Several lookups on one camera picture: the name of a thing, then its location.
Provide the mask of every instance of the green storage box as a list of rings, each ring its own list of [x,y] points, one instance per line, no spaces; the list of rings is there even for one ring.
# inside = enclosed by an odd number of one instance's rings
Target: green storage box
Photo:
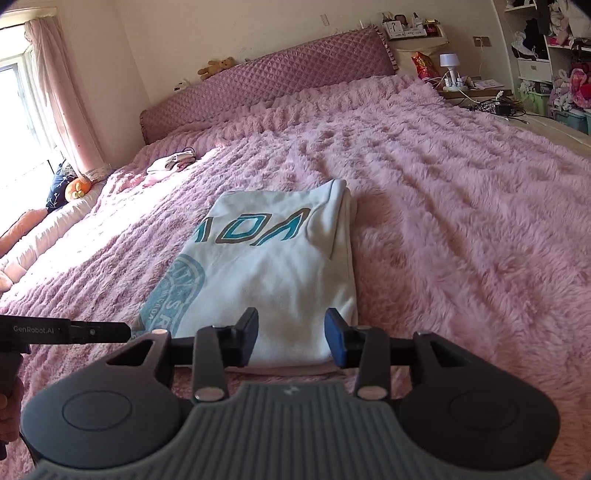
[[[521,102],[526,112],[536,113],[537,115],[548,116],[548,100],[550,94],[530,92],[521,94]]]
[[[589,129],[587,128],[587,116],[582,110],[571,110],[570,112],[553,110],[553,112],[554,120],[557,122],[568,125],[584,134],[589,134]]]

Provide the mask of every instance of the hand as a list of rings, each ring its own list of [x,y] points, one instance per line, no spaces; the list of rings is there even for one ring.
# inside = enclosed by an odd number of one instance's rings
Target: hand
[[[21,403],[25,387],[20,378],[14,382],[10,398],[0,394],[0,440],[14,442],[21,426]]]

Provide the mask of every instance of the pink fluffy blanket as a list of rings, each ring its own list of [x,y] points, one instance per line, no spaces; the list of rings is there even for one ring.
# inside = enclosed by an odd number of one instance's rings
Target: pink fluffy blanket
[[[188,146],[203,158],[147,186],[152,161]],[[432,330],[546,392],[562,421],[550,465],[580,476],[591,459],[591,164],[408,78],[305,90],[144,147],[0,313],[131,322],[221,192],[332,178],[358,201],[360,322],[401,337]],[[25,400],[111,348],[35,347]],[[187,394],[188,372],[177,377]],[[231,374],[232,388],[242,378]],[[392,382],[409,389],[404,369]],[[0,478],[30,468],[17,443]]]

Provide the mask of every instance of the window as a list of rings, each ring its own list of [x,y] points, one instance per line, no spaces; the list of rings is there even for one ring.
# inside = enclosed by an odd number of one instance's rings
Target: window
[[[53,178],[50,149],[40,141],[43,127],[34,121],[34,86],[25,55],[0,59],[0,235],[26,210],[45,205]]]

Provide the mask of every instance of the graphic print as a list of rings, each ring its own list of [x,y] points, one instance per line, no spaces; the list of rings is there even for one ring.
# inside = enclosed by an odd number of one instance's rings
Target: graphic print
[[[207,242],[209,232],[212,231],[213,217],[205,217],[195,230],[195,243]]]
[[[205,272],[201,264],[180,254],[139,311],[145,330],[162,328],[174,337],[204,282]]]
[[[226,225],[216,238],[217,244],[239,244],[255,238],[271,219],[270,213],[243,213]]]
[[[309,214],[309,208],[302,208],[298,210],[296,213],[290,215],[283,222],[280,222],[277,225],[275,225],[262,237],[260,237],[259,240],[257,240],[254,243],[251,243],[251,245],[253,245],[254,247],[258,247],[259,245],[262,245],[263,243],[269,241],[274,236],[281,235],[283,232],[285,232],[285,236],[281,239],[282,241],[294,238],[300,231],[302,223],[306,221]]]

